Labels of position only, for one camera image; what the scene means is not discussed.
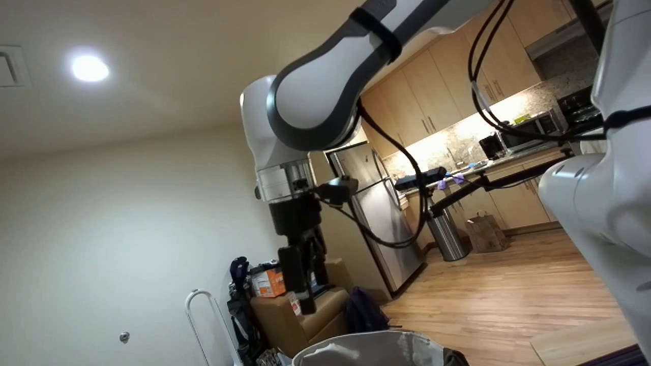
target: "refrigerator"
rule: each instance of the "refrigerator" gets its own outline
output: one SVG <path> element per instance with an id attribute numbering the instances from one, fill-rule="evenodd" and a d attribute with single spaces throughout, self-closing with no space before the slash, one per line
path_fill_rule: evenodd
<path id="1" fill-rule="evenodd" d="M 359 180 L 359 191 L 352 195 L 350 209 L 361 224 L 386 243 L 401 243 L 413 235 L 392 180 L 369 143 L 329 150 L 325 157 L 335 176 L 348 175 Z M 399 293 L 426 265 L 415 243 L 407 248 L 389 248 L 365 231 L 362 235 L 391 293 Z"/>

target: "microwave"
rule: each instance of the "microwave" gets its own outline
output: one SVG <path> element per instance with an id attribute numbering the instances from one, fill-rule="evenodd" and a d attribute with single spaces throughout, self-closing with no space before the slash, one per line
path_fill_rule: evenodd
<path id="1" fill-rule="evenodd" d="M 559 127 L 551 112 L 535 114 L 529 121 L 518 125 L 516 131 L 521 131 L 526 135 L 559 135 Z M 499 135 L 499 140 L 503 143 L 507 154 L 516 154 L 545 143 L 529 136 L 513 136 L 503 132 Z"/>

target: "trash can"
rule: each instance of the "trash can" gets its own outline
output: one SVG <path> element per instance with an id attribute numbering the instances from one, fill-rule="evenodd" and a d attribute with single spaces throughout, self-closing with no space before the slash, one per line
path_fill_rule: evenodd
<path id="1" fill-rule="evenodd" d="M 427 225 L 431 230 L 431 235 L 435 238 L 435 245 L 441 250 L 441 257 L 445 263 L 457 263 L 468 257 L 470 247 L 464 245 L 449 222 L 447 209 L 431 211 L 431 218 L 427 219 Z"/>
<path id="2" fill-rule="evenodd" d="M 365 331 L 323 340 L 301 349 L 291 366 L 462 366 L 460 352 L 413 331 Z"/>

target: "black bag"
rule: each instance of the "black bag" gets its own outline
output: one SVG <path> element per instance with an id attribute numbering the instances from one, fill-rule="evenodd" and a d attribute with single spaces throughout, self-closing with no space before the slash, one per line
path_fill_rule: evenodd
<path id="1" fill-rule="evenodd" d="M 389 318 L 382 314 L 381 306 L 369 297 L 362 288 L 355 288 L 346 304 L 348 331 L 378 331 L 389 329 Z"/>

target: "white wall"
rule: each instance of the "white wall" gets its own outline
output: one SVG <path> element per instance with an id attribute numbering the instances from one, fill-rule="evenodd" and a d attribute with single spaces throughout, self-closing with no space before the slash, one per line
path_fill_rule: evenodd
<path id="1" fill-rule="evenodd" d="M 276 250 L 253 190 L 238 127 L 0 164 L 0 364 L 204 364 L 186 297 Z"/>

